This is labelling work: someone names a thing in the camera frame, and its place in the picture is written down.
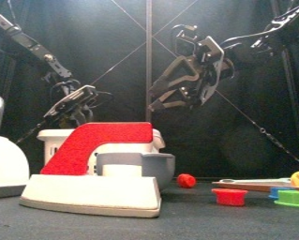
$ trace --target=black curtain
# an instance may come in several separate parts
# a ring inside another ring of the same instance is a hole
[[[74,78],[114,94],[114,101],[94,110],[99,122],[146,121],[149,21],[156,80],[176,57],[170,30],[177,24],[197,25],[204,38],[212,36],[222,42],[262,32],[273,19],[269,0],[150,1],[152,16],[148,2],[11,1],[23,31],[57,55]],[[289,1],[280,3],[287,9]],[[0,13],[13,20],[9,1],[0,1]],[[2,34],[0,48],[9,53],[13,51]],[[295,48],[293,63],[295,59],[299,61],[299,46]],[[237,72],[233,79],[221,82],[220,94],[216,93],[201,108],[153,113],[153,125],[168,144],[162,151],[177,157],[176,174],[281,177],[299,170],[299,164],[250,122],[265,128],[299,156],[299,134],[284,63],[280,55],[264,66]],[[293,70],[299,96],[299,69]],[[42,121],[53,105],[50,88],[39,67],[26,59],[15,61],[0,53],[0,95],[7,100],[0,134],[13,141]],[[43,145],[37,134],[21,144],[33,173],[39,173],[43,167]]]

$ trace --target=table surface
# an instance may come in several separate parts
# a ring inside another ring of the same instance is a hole
[[[246,205],[220,205],[218,186],[200,182],[162,192],[158,218],[103,217],[29,208],[19,197],[0,199],[0,239],[299,239],[299,207],[278,205],[250,191]]]

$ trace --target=white basket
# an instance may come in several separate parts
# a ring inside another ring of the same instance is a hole
[[[74,129],[46,129],[39,132],[38,139],[45,141],[45,164],[55,155],[67,137],[74,132]],[[90,155],[89,174],[97,173],[97,154],[133,152],[133,153],[160,153],[160,149],[165,148],[166,144],[161,132],[153,130],[152,143],[106,143],[101,145]]]

